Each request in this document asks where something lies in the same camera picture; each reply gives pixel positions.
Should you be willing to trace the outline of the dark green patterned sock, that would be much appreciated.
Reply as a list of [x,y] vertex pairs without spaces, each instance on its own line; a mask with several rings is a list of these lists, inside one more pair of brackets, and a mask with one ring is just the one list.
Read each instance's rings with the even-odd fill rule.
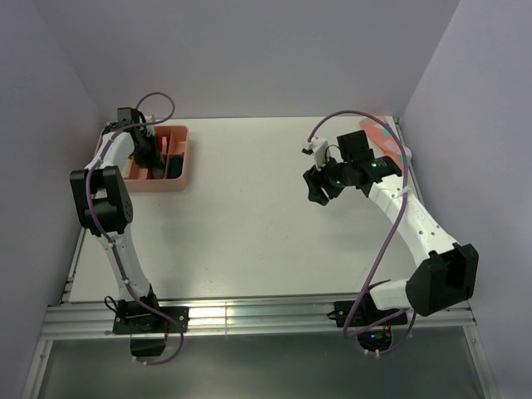
[[184,157],[182,155],[175,155],[168,159],[168,175],[169,179],[177,179],[181,177],[184,169]]

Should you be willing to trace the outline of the taupe sock red striped cuff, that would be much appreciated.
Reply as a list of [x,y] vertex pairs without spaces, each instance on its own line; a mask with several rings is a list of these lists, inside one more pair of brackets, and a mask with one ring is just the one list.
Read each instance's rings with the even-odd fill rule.
[[165,168],[153,167],[150,172],[151,177],[154,180],[161,180],[165,178]]

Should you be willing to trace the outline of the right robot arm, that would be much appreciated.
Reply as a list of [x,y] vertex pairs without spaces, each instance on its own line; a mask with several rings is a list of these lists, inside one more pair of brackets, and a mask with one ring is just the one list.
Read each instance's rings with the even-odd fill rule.
[[479,263],[474,246],[451,237],[408,193],[401,168],[389,156],[376,157],[364,131],[340,135],[337,147],[340,161],[322,138],[303,147],[314,158],[303,175],[309,201],[326,205],[347,187],[360,190],[396,226],[416,265],[409,279],[370,287],[359,306],[362,319],[376,324],[390,309],[409,308],[425,317],[470,299]]

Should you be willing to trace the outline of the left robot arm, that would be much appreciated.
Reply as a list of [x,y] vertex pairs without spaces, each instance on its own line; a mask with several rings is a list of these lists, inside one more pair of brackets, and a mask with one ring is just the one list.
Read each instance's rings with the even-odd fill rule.
[[107,297],[104,303],[118,321],[132,321],[143,332],[160,326],[162,312],[131,237],[133,205],[122,169],[132,160],[156,178],[165,176],[154,123],[153,116],[147,118],[136,108],[118,109],[117,120],[102,131],[91,162],[70,173],[80,224],[101,244],[116,277],[118,298]]

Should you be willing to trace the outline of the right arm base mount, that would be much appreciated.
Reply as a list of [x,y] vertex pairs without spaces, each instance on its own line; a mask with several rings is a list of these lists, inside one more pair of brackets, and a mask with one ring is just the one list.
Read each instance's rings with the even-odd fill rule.
[[[333,303],[333,310],[327,314],[329,320],[336,323],[338,328],[342,328],[349,311],[351,310],[353,301],[336,301]],[[350,327],[363,328],[368,324],[374,323],[382,318],[391,316],[398,312],[398,309],[378,310],[370,296],[366,296],[359,308],[355,312]],[[368,351],[383,351],[392,345],[392,327],[396,325],[407,325],[408,318],[405,313],[390,319],[384,323],[379,324],[378,329],[364,332],[357,336],[359,344]]]

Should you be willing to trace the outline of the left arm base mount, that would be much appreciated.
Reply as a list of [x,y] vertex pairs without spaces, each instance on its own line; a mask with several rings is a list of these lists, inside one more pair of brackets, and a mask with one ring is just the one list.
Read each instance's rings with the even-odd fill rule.
[[116,301],[104,298],[105,306],[114,313],[112,333],[130,337],[130,352],[135,360],[156,362],[169,340],[171,333],[185,333],[188,328],[189,308],[185,306],[160,306],[156,298],[142,298],[159,313],[153,313],[136,301]]

